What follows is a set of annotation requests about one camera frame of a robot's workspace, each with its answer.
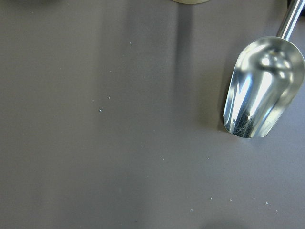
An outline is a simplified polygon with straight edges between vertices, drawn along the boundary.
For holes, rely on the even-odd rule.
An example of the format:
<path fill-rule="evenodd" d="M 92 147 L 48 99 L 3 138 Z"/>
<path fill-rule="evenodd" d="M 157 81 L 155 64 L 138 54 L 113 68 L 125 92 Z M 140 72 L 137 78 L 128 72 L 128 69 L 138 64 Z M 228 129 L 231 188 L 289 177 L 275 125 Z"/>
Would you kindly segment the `wooden cup stand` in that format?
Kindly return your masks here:
<path fill-rule="evenodd" d="M 180 4 L 201 4 L 208 2 L 209 0 L 173 0 L 173 1 Z"/>

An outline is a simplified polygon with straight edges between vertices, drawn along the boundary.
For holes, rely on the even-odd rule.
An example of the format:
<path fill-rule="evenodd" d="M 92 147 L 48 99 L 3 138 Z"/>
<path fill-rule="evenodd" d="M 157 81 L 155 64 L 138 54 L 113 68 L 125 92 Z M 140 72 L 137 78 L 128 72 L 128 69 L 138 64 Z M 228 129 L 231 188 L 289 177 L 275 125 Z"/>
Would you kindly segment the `steel scoop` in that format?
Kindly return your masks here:
<path fill-rule="evenodd" d="M 289 39 L 304 5 L 291 1 L 277 35 L 257 39 L 238 56 L 223 112 L 229 133 L 265 137 L 299 91 L 305 60 Z"/>

